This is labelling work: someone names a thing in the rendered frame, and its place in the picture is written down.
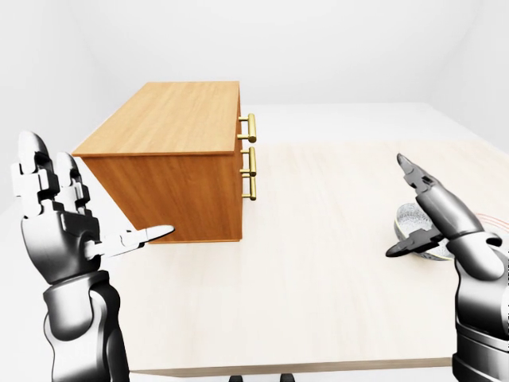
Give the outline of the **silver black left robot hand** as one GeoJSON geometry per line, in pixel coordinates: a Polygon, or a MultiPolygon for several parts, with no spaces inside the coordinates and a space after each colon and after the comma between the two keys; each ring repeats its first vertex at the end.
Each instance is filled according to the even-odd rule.
{"type": "Polygon", "coordinates": [[[23,131],[18,157],[11,173],[14,194],[21,200],[21,233],[33,265],[51,285],[97,271],[102,257],[139,249],[174,230],[158,225],[101,236],[73,156],[60,152],[52,160],[43,140],[23,131]]]}

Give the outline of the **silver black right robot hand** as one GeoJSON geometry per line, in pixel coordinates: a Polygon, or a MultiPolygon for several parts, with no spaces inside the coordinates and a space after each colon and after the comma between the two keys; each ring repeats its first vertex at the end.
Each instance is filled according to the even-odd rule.
{"type": "Polygon", "coordinates": [[[428,231],[421,229],[409,235],[408,239],[387,250],[386,256],[406,255],[425,245],[436,244],[441,236],[449,241],[447,248],[462,267],[484,269],[495,278],[503,264],[491,246],[499,246],[501,240],[488,235],[466,204],[434,176],[403,154],[397,155],[397,161],[404,172],[406,183],[417,194],[416,202],[431,219],[432,228],[428,231]]]}

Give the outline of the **black patterned bowl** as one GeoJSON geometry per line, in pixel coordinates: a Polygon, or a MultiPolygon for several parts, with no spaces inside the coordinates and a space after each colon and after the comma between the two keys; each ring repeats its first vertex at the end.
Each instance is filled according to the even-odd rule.
{"type": "MultiPolygon", "coordinates": [[[[418,229],[430,230],[431,228],[432,220],[416,202],[406,203],[398,208],[394,220],[394,231],[399,241],[405,240],[411,232],[418,229]]],[[[424,252],[414,252],[414,255],[435,261],[454,260],[454,255],[446,247],[447,243],[448,240],[442,240],[437,247],[424,252]]]]}

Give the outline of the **wooden cabinet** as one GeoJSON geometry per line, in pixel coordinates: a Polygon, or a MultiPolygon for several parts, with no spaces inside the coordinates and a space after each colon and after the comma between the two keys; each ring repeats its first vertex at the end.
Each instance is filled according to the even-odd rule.
{"type": "Polygon", "coordinates": [[[74,151],[137,228],[168,243],[242,237],[239,83],[145,84],[74,151]]]}

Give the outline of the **white plate with red rings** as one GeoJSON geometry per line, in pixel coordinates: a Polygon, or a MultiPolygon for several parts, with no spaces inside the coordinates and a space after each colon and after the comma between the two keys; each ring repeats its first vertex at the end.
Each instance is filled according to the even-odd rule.
{"type": "Polygon", "coordinates": [[[483,225],[485,231],[494,232],[499,236],[509,234],[509,223],[506,221],[483,213],[477,213],[476,217],[483,225]]]}

